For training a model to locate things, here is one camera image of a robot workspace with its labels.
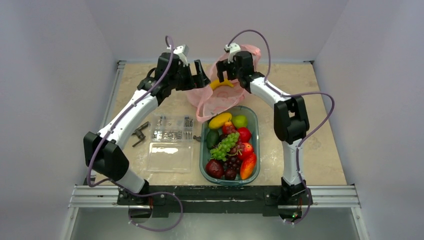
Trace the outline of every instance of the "pink plastic bag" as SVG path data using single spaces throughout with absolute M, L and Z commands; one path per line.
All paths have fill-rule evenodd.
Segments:
M 242 51 L 249 51 L 253 55 L 253 66 L 256 70 L 258 61 L 261 58 L 261 50 L 253 45 L 240 45 Z M 222 55 L 213 65 L 206 71 L 210 82 L 218 79 L 217 62 L 228 58 L 228 53 Z M 244 90 L 237 79 L 232 80 L 234 87 L 219 86 L 212 90 L 209 86 L 199 89 L 192 89 L 185 92 L 188 101 L 197 108 L 196 118 L 203 123 L 214 116 L 234 107 L 240 103 L 245 96 L 249 94 Z

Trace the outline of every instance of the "banana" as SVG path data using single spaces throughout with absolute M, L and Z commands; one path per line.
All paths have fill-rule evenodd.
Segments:
M 220 86 L 230 86 L 232 88 L 234 87 L 234 85 L 230 81 L 228 81 L 228 79 L 226 79 L 226 78 L 224 78 L 223 82 L 220 82 L 220 80 L 217 79 L 217 80 L 210 83 L 210 88 L 212 90 L 215 90 L 217 87 L 220 87 Z

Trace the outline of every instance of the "white wall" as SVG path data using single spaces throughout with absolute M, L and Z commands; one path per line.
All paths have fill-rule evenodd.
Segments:
M 348 0 L 86 0 L 114 55 L 157 61 L 164 37 L 187 44 L 190 58 L 213 61 L 238 32 L 255 29 L 278 62 L 314 60 Z M 254 33 L 238 43 L 265 51 Z
M 115 67 L 83 0 L 1 1 L 1 239 L 59 239 Z
M 423 12 L 424 1 L 350 0 L 314 64 L 371 239 L 424 239 Z

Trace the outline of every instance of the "green avocado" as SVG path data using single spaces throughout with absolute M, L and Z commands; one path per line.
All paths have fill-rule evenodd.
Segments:
M 207 149 L 213 149 L 220 142 L 220 133 L 217 130 L 209 130 L 206 135 Z

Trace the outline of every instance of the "clear plastic box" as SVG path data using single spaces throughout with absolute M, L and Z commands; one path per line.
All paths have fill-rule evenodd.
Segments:
M 151 126 L 147 170 L 190 172 L 193 161 L 194 117 L 155 114 Z
M 251 176 L 245 180 L 242 180 L 239 174 L 237 174 L 237 177 L 235 178 L 235 180 L 225 180 L 224 178 L 217 179 L 217 178 L 213 178 L 209 176 L 205 171 L 206 164 L 208 164 L 211 158 L 211 154 L 208 148 L 206 147 L 206 135 L 208 134 L 208 131 L 209 131 L 209 127 L 208 127 L 209 121 L 206 121 L 201 126 L 200 163 L 199 163 L 200 172 L 204 176 L 204 178 L 206 178 L 211 183 L 220 184 L 224 186 L 241 186 L 241 185 L 251 183 L 253 180 L 255 180 L 261 169 L 261 161 L 260 161 L 260 153 L 259 153 L 258 117 L 256 116 L 255 112 L 253 112 L 250 108 L 245 106 L 232 107 L 229 110 L 225 111 L 225 113 L 231 113 L 233 116 L 245 115 L 247 117 L 247 128 L 250 130 L 252 134 L 252 137 L 249 143 L 252 144 L 254 148 L 254 153 L 257 156 L 256 166 L 254 167 Z

